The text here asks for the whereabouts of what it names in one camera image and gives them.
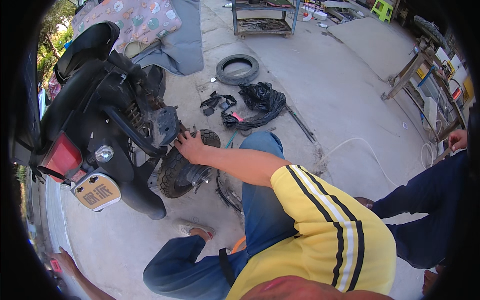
cartoon print cushion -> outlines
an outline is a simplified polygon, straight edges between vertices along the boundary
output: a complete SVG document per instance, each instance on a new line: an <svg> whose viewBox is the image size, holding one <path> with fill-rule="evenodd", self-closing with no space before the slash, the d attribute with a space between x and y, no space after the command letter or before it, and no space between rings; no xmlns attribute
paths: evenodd
<svg viewBox="0 0 480 300"><path fill-rule="evenodd" d="M73 39L85 29L102 21L112 21L120 28L113 49L122 53L133 41L150 45L181 26L170 0L104 0L92 10L80 10L72 20Z"/></svg>

foot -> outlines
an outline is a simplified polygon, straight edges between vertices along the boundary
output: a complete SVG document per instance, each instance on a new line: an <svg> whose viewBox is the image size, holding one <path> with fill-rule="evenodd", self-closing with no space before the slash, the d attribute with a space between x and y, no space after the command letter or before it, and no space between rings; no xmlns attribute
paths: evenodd
<svg viewBox="0 0 480 300"><path fill-rule="evenodd" d="M202 226L195 224L183 219L176 219L172 223L173 228L175 228L181 235L187 237L192 235L199 235L205 241L213 239L215 236L215 231L207 226Z"/></svg>
<svg viewBox="0 0 480 300"><path fill-rule="evenodd" d="M355 200L360 202L361 205L365 206L366 208L372 210L373 208L373 201L364 197L354 197Z"/></svg>

dark pants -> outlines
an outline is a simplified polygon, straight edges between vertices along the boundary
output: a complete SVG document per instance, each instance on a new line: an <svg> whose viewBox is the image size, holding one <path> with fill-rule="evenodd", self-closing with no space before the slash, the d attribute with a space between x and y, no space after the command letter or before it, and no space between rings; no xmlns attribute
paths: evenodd
<svg viewBox="0 0 480 300"><path fill-rule="evenodd" d="M397 256L415 268L429 269L445 258L455 223L457 204L468 181L467 152L462 151L426 169L406 186L373 204L380 218L401 213L428 213L405 224L387 225Z"/></svg>
<svg viewBox="0 0 480 300"><path fill-rule="evenodd" d="M269 152L283 157L280 140L273 133L254 132L240 148ZM228 256L235 277L248 260L264 249L297 233L294 220L285 213L272 189L243 183L247 248ZM200 236L169 240L144 270L144 283L156 294L179 299L224 299L230 286L218 256L195 262L205 246Z"/></svg>

shoe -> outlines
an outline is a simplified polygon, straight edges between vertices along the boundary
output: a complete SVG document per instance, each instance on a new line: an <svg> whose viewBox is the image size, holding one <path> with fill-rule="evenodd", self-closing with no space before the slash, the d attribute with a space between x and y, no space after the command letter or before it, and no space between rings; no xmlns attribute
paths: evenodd
<svg viewBox="0 0 480 300"><path fill-rule="evenodd" d="M208 234L208 236L210 237L210 240L213 239L213 237L215 236L215 231L212 228L207 227L207 226L198 225L198 224L195 224L195 223L189 222L187 220L183 220L183 219L174 220L172 222L172 226L181 235L183 235L185 237L188 237L188 236L191 235L190 234L190 229L192 229L192 228L199 228L199 229L205 231Z"/></svg>
<svg viewBox="0 0 480 300"><path fill-rule="evenodd" d="M353 197L355 200L357 200L358 202L360 202L361 205L365 206L366 208L372 210L373 208L373 201L368 199L368 198L364 198L364 197Z"/></svg>

license plate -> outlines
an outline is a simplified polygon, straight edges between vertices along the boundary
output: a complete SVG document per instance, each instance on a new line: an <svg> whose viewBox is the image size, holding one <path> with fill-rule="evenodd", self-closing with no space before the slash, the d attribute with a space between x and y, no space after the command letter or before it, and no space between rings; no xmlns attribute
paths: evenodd
<svg viewBox="0 0 480 300"><path fill-rule="evenodd" d="M102 173L92 173L74 188L77 199L94 211L118 202L120 189L112 178Z"/></svg>

